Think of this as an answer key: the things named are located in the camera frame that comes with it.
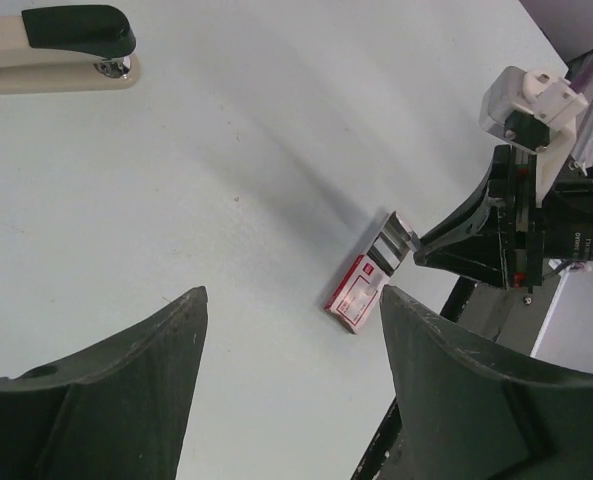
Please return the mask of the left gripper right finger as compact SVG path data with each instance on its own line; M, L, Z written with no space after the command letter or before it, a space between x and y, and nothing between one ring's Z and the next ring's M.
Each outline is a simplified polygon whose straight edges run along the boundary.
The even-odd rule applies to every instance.
M380 312L418 479L593 479L593 374L494 343L397 287Z

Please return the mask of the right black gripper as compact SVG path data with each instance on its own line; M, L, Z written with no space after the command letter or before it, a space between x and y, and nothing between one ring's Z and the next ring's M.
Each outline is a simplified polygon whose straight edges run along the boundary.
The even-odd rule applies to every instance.
M495 288L533 292L542 284L544 217L536 202L536 157L495 147L485 177L420 239L416 265Z

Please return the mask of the staple box with staples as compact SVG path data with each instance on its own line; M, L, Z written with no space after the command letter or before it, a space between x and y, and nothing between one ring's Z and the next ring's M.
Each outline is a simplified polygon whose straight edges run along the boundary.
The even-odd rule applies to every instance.
M353 260L325 303L324 311L348 332L357 334L383 288L419 246L415 231L399 212L391 212Z

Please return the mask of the beige black stapler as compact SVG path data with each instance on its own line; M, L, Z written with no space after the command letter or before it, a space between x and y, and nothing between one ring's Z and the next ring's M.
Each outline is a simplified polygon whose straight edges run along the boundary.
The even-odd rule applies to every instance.
M103 4L0 16L0 95L122 90L139 79L127 16Z

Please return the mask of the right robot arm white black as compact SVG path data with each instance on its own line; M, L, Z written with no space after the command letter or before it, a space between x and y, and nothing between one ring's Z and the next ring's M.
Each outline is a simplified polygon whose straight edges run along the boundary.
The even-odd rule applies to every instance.
M542 284L549 259L593 262L593 167L565 168L538 201L536 166L535 156L496 146L474 192L421 238L415 264L531 290Z

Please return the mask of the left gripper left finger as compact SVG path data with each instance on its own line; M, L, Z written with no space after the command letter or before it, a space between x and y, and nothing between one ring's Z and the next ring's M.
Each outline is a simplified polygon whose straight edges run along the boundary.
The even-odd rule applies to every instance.
M102 341L0 377L0 479L173 479L208 326L205 287Z

